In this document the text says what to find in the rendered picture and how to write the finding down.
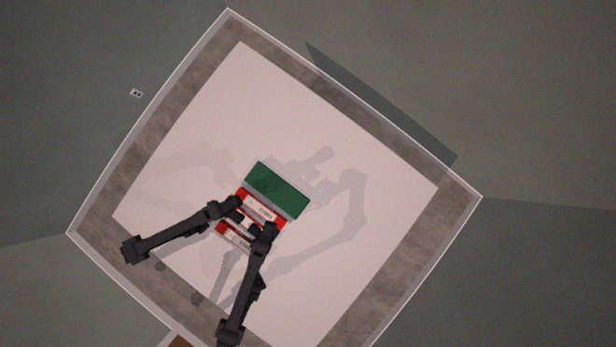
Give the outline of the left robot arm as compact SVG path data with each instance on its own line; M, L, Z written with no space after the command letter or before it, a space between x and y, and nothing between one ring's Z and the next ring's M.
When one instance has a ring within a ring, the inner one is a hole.
M120 252L126 257L124 257L125 262L127 261L126 264L132 263L132 265L135 265L149 258L148 252L150 250L163 245L164 243L168 243L175 238L184 236L186 239L197 232L202 234L206 228L209 228L208 223L213 220L217 221L222 217L229 217L232 221L239 225L245 219L245 215L239 213L238 211L234 211L236 208L243 205L239 195L235 195L221 203L213 200L208 202L206 205L207 206L191 217L148 238L142 239L139 234L122 242L123 246L120 248ZM208 220L210 217L211 219Z

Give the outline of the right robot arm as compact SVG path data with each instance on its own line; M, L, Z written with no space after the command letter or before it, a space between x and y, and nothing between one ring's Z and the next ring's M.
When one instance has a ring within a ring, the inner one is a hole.
M228 320L222 318L218 323L215 333L215 337L217 337L217 347L234 347L235 344L240 345L245 332L245 326L241 325L249 310L249 304L252 304L254 300L258 301L257 298L261 290L266 288L266 284L259 274L259 268L264 263L265 257L271 250L271 236L274 235L277 224L266 220L262 231L261 228L257 226L257 224L252 223L247 229L256 239L253 239L249 245L249 247L252 248L249 253L250 256L245 277L233 304L231 314ZM261 253L261 255L259 253ZM242 313L244 313L244 315L242 315Z

